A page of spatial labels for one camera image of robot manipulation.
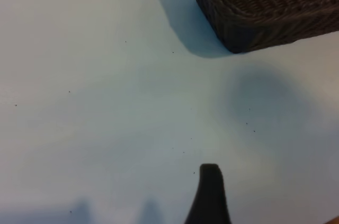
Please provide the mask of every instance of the white surface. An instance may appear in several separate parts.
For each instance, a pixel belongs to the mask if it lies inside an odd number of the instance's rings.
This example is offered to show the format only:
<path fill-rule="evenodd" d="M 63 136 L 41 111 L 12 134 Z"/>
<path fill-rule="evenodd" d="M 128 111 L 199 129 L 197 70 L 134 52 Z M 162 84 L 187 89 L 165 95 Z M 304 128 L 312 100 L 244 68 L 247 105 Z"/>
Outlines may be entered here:
<path fill-rule="evenodd" d="M 0 2 L 0 223 L 183 223 L 202 163 L 235 224 L 339 214 L 338 33 L 230 55 L 195 0 Z"/>

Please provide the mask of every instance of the white table surface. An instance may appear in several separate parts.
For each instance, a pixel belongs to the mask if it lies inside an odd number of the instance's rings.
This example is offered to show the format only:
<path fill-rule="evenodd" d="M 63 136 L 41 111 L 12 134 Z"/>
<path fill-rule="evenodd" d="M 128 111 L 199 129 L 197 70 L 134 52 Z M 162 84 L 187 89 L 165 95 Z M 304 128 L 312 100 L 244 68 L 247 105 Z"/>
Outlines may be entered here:
<path fill-rule="evenodd" d="M 234 224 L 324 223 L 338 40 L 231 55 L 195 0 L 0 0 L 0 223 L 180 224 L 202 163 Z"/>

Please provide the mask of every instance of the dark brown wicker basket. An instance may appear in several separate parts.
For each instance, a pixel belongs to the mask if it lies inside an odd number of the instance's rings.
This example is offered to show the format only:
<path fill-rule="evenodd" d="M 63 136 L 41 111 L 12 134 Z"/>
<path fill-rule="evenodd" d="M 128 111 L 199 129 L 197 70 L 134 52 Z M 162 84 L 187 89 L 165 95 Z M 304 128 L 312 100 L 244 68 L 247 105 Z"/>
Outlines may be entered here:
<path fill-rule="evenodd" d="M 197 0 L 233 53 L 339 30 L 339 0 Z"/>

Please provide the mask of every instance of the wicker basket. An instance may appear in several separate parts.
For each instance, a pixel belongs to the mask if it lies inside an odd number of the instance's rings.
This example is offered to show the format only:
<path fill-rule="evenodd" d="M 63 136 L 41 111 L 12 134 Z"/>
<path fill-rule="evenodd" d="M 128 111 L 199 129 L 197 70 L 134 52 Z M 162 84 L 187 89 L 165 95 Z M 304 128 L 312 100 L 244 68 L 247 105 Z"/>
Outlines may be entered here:
<path fill-rule="evenodd" d="M 233 53 L 339 30 L 339 0 L 197 0 Z"/>

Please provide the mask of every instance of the black object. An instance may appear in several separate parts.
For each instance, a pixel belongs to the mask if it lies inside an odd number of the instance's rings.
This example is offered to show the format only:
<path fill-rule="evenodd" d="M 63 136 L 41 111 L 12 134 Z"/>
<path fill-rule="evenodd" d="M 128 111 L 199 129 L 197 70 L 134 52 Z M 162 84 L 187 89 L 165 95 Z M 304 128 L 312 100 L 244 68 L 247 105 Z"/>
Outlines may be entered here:
<path fill-rule="evenodd" d="M 231 224 L 218 165 L 200 166 L 198 190 L 185 224 Z"/>
<path fill-rule="evenodd" d="M 220 41 L 248 52 L 339 30 L 339 0 L 197 0 Z"/>

